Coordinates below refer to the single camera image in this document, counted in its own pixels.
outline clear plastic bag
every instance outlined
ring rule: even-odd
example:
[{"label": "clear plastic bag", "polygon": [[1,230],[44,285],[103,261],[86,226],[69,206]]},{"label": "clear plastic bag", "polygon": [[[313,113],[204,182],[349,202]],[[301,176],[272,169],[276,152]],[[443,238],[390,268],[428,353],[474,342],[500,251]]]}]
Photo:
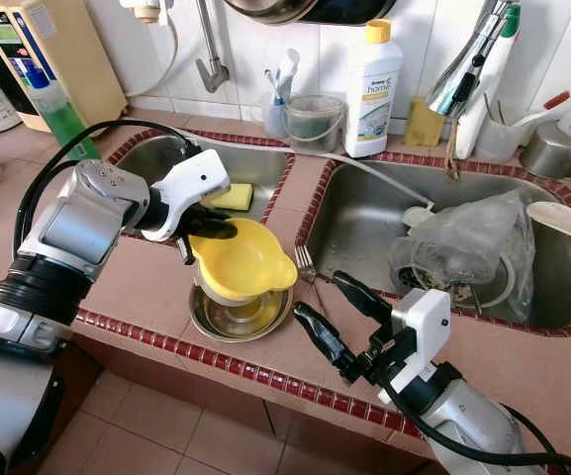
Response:
[{"label": "clear plastic bag", "polygon": [[490,284],[508,260],[514,275],[507,279],[514,284],[505,286],[507,301],[515,320],[524,322],[533,297],[534,256],[526,199],[515,190],[443,210],[412,228],[408,237],[395,239],[391,279],[397,289],[404,288],[400,271],[409,268],[427,288]]}]

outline sink basin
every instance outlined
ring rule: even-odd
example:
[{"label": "sink basin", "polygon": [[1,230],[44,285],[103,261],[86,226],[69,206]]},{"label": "sink basin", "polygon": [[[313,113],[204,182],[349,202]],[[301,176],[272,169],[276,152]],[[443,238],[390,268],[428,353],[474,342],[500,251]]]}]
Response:
[{"label": "sink basin", "polygon": [[[431,198],[435,211],[520,188],[533,201],[557,201],[542,188],[509,176],[463,172],[450,183],[441,169],[401,163],[367,161]],[[394,238],[406,235],[402,215],[421,206],[381,180],[347,166],[332,175],[310,231],[307,247],[317,270],[331,276],[343,270],[368,286],[396,293],[390,280],[388,251]],[[544,329],[571,325],[571,238],[533,223],[536,256],[534,297],[528,324]],[[492,318],[510,321],[505,303],[485,309]]]},{"label": "sink basin", "polygon": [[[245,149],[219,143],[201,143],[203,149],[217,151],[232,183],[251,183],[254,194],[249,210],[227,211],[231,216],[260,221],[287,166],[287,155],[277,151]],[[150,185],[179,163],[182,141],[159,136],[138,143],[120,160],[118,167],[142,176]]]}]

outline white tile wall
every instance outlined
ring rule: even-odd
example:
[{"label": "white tile wall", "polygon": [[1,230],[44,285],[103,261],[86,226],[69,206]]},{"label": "white tile wall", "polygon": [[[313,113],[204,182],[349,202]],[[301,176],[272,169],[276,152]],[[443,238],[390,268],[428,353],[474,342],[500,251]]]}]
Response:
[{"label": "white tile wall", "polygon": [[[127,90],[154,82],[171,53],[171,37],[158,26],[139,24],[118,0],[86,0],[116,72]],[[401,128],[410,99],[425,94],[472,33],[482,0],[398,0],[390,12],[393,38],[405,55],[393,117]],[[571,90],[571,0],[522,0],[522,32],[503,79],[500,96],[523,109],[537,108]],[[294,90],[343,94],[348,45],[360,27],[291,24],[267,27],[224,4],[208,0],[217,45],[231,81],[208,93],[195,59],[208,59],[194,0],[175,0],[171,16],[179,33],[179,55],[170,80],[135,105],[213,117],[260,119],[260,97],[268,90],[266,67],[276,67],[286,48],[301,54]]]}]

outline tiled countertop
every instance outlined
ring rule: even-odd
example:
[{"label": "tiled countertop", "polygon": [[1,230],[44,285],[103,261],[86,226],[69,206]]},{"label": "tiled countertop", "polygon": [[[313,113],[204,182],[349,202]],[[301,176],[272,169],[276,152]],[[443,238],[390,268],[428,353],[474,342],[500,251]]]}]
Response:
[{"label": "tiled countertop", "polygon": [[[262,137],[255,125],[236,121],[134,110],[132,116],[174,127]],[[120,128],[98,141],[108,156],[138,128]],[[440,156],[442,147],[392,150]],[[50,135],[19,126],[0,134],[0,279],[11,260],[17,205],[26,187],[58,150]],[[293,254],[327,161],[297,155],[266,225]],[[53,196],[62,183],[46,192]],[[292,318],[269,336],[243,344],[220,343],[190,323],[188,294],[193,269],[180,264],[172,247],[121,237],[99,281],[83,302],[74,330],[164,364],[222,380],[246,392],[425,453],[425,443],[401,434],[415,431],[392,408],[380,407],[376,391],[363,381],[347,388]],[[374,325],[363,319],[335,287],[317,280],[329,318],[354,350],[362,349]],[[295,299],[319,308],[313,288],[295,286]],[[555,338],[454,317],[452,336],[439,360],[449,360],[478,390],[530,417],[558,451],[571,455],[571,337]]]}]

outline wall-mounted faucet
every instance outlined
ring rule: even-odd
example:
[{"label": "wall-mounted faucet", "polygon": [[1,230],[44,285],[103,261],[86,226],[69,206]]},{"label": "wall-mounted faucet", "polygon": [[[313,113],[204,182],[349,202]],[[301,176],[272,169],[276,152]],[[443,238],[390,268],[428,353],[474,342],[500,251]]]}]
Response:
[{"label": "wall-mounted faucet", "polygon": [[210,17],[208,16],[208,9],[206,7],[206,0],[197,0],[197,10],[199,10],[199,18],[202,21],[202,30],[204,31],[206,47],[208,48],[208,55],[210,56],[210,68],[212,73],[201,59],[197,59],[195,63],[197,64],[199,75],[202,77],[202,82],[206,90],[208,92],[215,92],[219,86],[230,79],[230,73],[228,69],[222,65],[219,54],[217,53],[213,27],[210,24]]},{"label": "wall-mounted faucet", "polygon": [[442,116],[458,119],[476,89],[483,64],[507,24],[505,11],[517,0],[486,0],[472,38],[443,72],[426,98],[427,106]]}]

